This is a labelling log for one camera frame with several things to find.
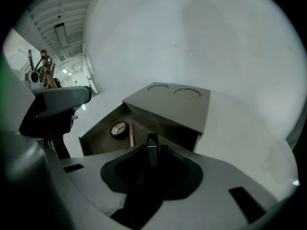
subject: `white curved wall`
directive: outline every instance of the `white curved wall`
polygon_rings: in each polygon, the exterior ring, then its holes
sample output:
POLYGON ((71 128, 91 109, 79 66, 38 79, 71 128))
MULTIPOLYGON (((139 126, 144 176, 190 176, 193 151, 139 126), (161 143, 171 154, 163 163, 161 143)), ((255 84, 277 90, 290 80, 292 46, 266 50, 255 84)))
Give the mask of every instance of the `white curved wall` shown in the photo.
POLYGON ((215 90, 284 138, 307 95, 306 52, 272 0, 92 0, 83 34, 103 91, 153 81, 215 90))

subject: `ceiling light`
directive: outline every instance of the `ceiling light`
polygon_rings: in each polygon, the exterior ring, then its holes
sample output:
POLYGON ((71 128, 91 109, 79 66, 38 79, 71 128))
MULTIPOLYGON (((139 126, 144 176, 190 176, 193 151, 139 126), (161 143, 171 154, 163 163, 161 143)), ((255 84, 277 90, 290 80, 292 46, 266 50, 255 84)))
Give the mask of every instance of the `ceiling light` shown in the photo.
POLYGON ((62 48, 68 47, 68 41, 67 41, 64 23, 55 25, 54 30, 56 31, 59 43, 61 44, 62 48))

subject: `black slot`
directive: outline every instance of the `black slot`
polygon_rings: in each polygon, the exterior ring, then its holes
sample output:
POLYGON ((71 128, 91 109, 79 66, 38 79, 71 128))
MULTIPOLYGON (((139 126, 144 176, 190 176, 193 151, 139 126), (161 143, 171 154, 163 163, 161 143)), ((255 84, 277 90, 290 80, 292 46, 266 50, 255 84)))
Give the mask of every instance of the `black slot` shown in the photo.
POLYGON ((66 167, 64 167, 64 170, 65 170, 66 173, 68 173, 68 172, 76 171, 76 170, 82 169, 82 168, 84 168, 84 166, 78 163, 78 164, 74 164, 74 165, 71 165, 71 166, 66 166, 66 167))
POLYGON ((232 188, 229 192, 241 208, 249 223, 256 221, 265 214, 265 211, 243 187, 232 188))

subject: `eyeshadow compact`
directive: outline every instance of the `eyeshadow compact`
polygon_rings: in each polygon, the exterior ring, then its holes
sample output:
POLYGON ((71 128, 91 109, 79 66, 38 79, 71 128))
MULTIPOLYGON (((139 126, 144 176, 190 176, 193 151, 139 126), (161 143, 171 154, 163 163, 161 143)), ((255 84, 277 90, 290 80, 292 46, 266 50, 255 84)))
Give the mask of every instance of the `eyeshadow compact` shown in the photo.
POLYGON ((119 121, 112 125, 110 134, 116 140, 123 140, 129 134, 129 125, 125 121, 119 121))

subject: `ceiling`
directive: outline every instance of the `ceiling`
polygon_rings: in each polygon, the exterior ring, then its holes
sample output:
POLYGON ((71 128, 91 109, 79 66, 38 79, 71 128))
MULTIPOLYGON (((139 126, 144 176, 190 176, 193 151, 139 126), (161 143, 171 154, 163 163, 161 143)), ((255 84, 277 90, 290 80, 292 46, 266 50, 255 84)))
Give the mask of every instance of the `ceiling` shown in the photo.
POLYGON ((83 51, 83 26, 90 0, 34 0, 27 8, 43 39, 62 62, 83 51), (63 49, 54 26, 65 24, 69 46, 63 49))

